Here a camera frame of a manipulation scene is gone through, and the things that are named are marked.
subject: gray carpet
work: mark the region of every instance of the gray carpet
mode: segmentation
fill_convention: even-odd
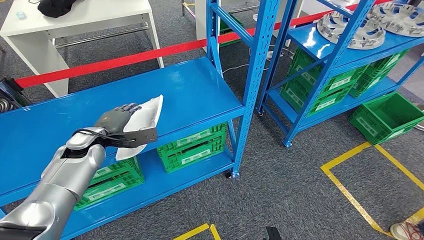
[[[195,21],[188,14],[181,16],[178,0],[156,0],[150,4],[162,47],[196,38]],[[9,7],[8,1],[0,3],[0,16],[4,16]],[[249,28],[254,26],[252,13],[237,13],[236,16]],[[59,41],[71,40],[67,37]],[[14,77],[30,75],[29,69],[6,43],[0,40],[0,44],[7,51],[0,73]],[[83,47],[84,51],[81,45],[62,52],[70,66],[151,49],[146,33],[109,38]],[[194,50],[165,57],[164,61],[170,65],[203,55],[202,50]],[[248,63],[249,49],[236,43],[221,48],[220,57],[224,70],[237,67]],[[285,75],[290,60],[283,57],[280,62],[276,79]],[[156,60],[151,60],[76,77],[70,81],[69,88],[76,92],[157,67]],[[240,99],[246,73],[247,68],[241,67],[224,74]],[[25,93],[34,101],[52,97],[44,86],[26,89]],[[347,121],[349,114],[341,114],[300,132],[291,148],[282,146],[284,135],[269,115],[254,114],[239,178],[226,179],[219,174],[76,239],[170,240],[209,223],[216,225],[223,240],[261,240],[265,237],[265,226],[277,227],[283,239],[389,240],[369,226],[320,170],[321,165],[365,142]],[[424,134],[414,129],[382,146],[424,181],[423,143]],[[333,172],[384,230],[423,207],[423,192],[373,148],[338,165]],[[193,239],[212,238],[204,232]]]

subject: white table leg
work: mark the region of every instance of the white table leg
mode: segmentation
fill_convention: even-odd
[[[36,75],[69,68],[45,32],[3,38]],[[66,78],[44,85],[58,98],[68,94],[68,81]]]
[[[147,19],[145,19],[147,25],[148,25],[148,31],[150,32],[150,41],[153,45],[153,49],[159,49],[159,40],[158,40],[158,34],[156,33],[156,26],[155,21],[153,20],[153,14],[152,12],[148,13]],[[157,62],[159,63],[159,67],[164,67],[164,60],[162,60],[162,57],[157,58]]]

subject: black cable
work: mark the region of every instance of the black cable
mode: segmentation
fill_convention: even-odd
[[[119,139],[119,138],[115,138],[115,137],[111,137],[111,136],[106,136],[104,134],[98,133],[98,132],[93,131],[93,130],[85,129],[85,128],[77,129],[76,131],[73,132],[72,135],[75,135],[76,133],[82,133],[82,134],[90,133],[90,134],[93,134],[95,136],[98,136],[98,137],[100,137],[102,139],[110,139],[110,140],[120,141],[120,142],[130,141],[131,140],[131,139]]]

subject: red barrier rope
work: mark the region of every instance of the red barrier rope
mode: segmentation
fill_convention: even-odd
[[[374,4],[382,4],[389,1],[390,0],[375,0]],[[357,7],[357,4],[354,4],[354,5],[348,6],[347,8],[350,10],[354,10],[356,7]],[[297,26],[297,25],[313,22],[315,20],[322,18],[325,14],[330,12],[332,12],[332,10],[292,19],[290,22],[290,26]],[[276,23],[274,25],[274,30],[280,29],[280,26],[281,26],[281,22]],[[253,36],[255,34],[255,28],[249,28],[247,29],[247,32]],[[226,43],[229,41],[237,40],[239,38],[240,37],[235,32],[231,32],[224,35],[220,35],[218,37],[218,43]],[[166,46],[156,50],[150,50],[150,51],[145,51],[141,53],[136,53],[133,55],[122,56],[122,57],[117,57],[117,58],[113,58],[109,60],[75,66],[69,69],[44,73],[40,75],[27,76],[27,77],[16,79],[16,82],[22,88],[28,88],[28,87],[50,83],[50,82],[61,80],[61,79],[67,79],[67,78],[73,78],[77,76],[92,74],[92,73],[96,73],[100,71],[105,71],[105,70],[119,68],[126,65],[144,62],[144,61],[159,58],[159,57],[165,57],[165,56],[179,54],[179,53],[183,53],[183,52],[187,52],[187,51],[191,51],[195,49],[200,49],[202,47],[205,47],[206,44],[207,44],[206,39],[189,41],[189,42],[180,43],[180,44],[176,44],[172,46]]]

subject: blue shelving unit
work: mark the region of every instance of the blue shelving unit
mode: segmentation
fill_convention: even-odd
[[[293,17],[294,7],[297,2],[297,0],[289,0],[281,21],[281,27],[275,43],[276,47],[274,48],[271,62],[269,64],[269,70],[266,73],[263,85],[264,87],[256,106],[256,110],[259,115],[262,115],[264,111],[269,113],[280,128],[286,133],[286,137],[282,141],[286,147],[290,147],[292,145],[292,139],[298,132],[330,119],[338,114],[344,113],[364,102],[395,91],[424,62],[423,56],[398,82],[394,82],[392,79],[386,77],[363,93],[359,98],[347,95],[342,102],[316,114],[307,116],[307,113],[309,113],[309,110],[315,102],[315,99],[322,87],[325,86],[326,82],[331,79],[331,77],[362,67],[366,64],[424,43],[424,37],[407,37],[386,32],[384,44],[380,47],[370,50],[350,49],[348,48],[348,45],[354,37],[358,27],[364,20],[366,14],[371,9],[374,0],[360,0],[356,10],[353,12],[346,8],[334,5],[330,0],[317,1],[333,8],[345,16],[350,17],[349,23],[347,24],[338,43],[333,44],[322,37],[317,30],[316,23],[289,29],[289,23]],[[278,66],[280,52],[287,39],[291,39],[299,48],[313,57],[316,62],[273,85],[272,81]],[[320,64],[323,65],[323,70],[317,79],[315,86],[310,91],[302,109],[299,113],[297,113],[290,104],[280,96],[280,89],[284,83]],[[287,126],[280,120],[279,113],[273,112],[267,103],[268,99],[270,99],[277,106],[279,111],[288,119],[290,126]]]
[[[163,106],[158,140],[138,156],[145,183],[71,214],[62,234],[68,240],[176,193],[223,171],[239,176],[249,126],[258,95],[279,0],[262,0],[252,37],[217,0],[207,0],[207,56],[157,69],[43,103],[0,114],[0,206],[25,198],[37,185],[56,149],[73,131],[92,126],[105,111],[143,103],[160,94]],[[217,48],[218,17],[251,48],[240,102],[222,76]],[[240,118],[237,133],[233,119]],[[167,174],[157,147],[228,122],[232,152],[211,156]],[[116,148],[106,149],[104,165],[115,162]],[[5,211],[0,208],[0,217]]]

